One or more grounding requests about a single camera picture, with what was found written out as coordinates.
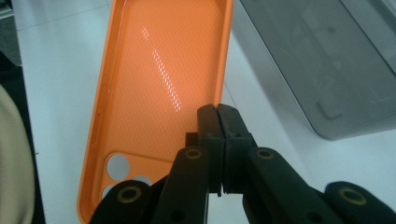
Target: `clamp jaw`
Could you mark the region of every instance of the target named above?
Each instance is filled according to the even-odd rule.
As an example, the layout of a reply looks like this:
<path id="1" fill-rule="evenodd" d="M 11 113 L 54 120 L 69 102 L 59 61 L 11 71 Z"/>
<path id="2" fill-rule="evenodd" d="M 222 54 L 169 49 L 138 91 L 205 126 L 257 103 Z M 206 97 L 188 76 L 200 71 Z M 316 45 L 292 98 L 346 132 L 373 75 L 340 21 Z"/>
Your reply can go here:
<path id="1" fill-rule="evenodd" d="M 396 223 L 396 214 L 367 190 L 347 182 L 325 192 L 309 187 L 275 150 L 257 147 L 239 112 L 228 105 L 198 109 L 198 133 L 170 174 L 151 187 L 119 183 L 91 223 L 206 223 L 208 194 L 243 194 L 250 223 Z"/>

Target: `transparent plastic container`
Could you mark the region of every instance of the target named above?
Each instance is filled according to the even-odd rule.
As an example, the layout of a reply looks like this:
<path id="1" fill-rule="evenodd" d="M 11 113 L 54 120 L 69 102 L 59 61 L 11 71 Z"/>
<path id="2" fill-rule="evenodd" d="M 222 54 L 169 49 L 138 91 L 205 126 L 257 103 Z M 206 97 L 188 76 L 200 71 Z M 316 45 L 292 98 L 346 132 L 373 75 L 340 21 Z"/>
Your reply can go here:
<path id="1" fill-rule="evenodd" d="M 241 2 L 320 136 L 396 127 L 396 1 Z"/>

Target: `screw hole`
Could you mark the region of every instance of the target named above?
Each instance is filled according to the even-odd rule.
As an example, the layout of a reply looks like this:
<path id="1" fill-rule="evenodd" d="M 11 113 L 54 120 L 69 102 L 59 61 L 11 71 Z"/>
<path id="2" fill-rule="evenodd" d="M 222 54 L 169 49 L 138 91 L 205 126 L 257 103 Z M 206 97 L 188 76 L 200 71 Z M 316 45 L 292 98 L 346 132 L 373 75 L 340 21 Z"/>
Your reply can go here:
<path id="1" fill-rule="evenodd" d="M 310 212 L 306 214 L 306 217 L 313 223 L 321 223 L 323 221 L 321 215 L 316 212 Z"/>
<path id="2" fill-rule="evenodd" d="M 180 222 L 180 221 L 184 220 L 185 217 L 186 217 L 186 214 L 180 210 L 174 211 L 171 215 L 172 221 L 175 221 L 175 222 Z"/>
<path id="3" fill-rule="evenodd" d="M 271 160 L 274 157 L 274 153 L 268 149 L 257 150 L 257 156 L 265 160 Z"/>
<path id="4" fill-rule="evenodd" d="M 129 186 L 122 190 L 117 195 L 120 203 L 133 203 L 142 195 L 142 190 L 137 186 Z"/>

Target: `white table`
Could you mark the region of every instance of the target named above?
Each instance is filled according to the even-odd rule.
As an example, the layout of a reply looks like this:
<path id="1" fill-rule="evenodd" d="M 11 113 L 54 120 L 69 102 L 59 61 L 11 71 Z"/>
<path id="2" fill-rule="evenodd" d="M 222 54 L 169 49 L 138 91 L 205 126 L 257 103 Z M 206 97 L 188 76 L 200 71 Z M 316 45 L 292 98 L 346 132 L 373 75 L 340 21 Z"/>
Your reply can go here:
<path id="1" fill-rule="evenodd" d="M 109 17 L 106 0 L 14 0 L 48 223 L 78 223 L 77 195 Z M 259 146 L 279 151 L 314 188 L 358 184 L 396 210 L 396 131 L 339 141 L 310 128 L 238 0 L 223 103 Z M 210 197 L 209 223 L 246 223 L 240 196 Z"/>

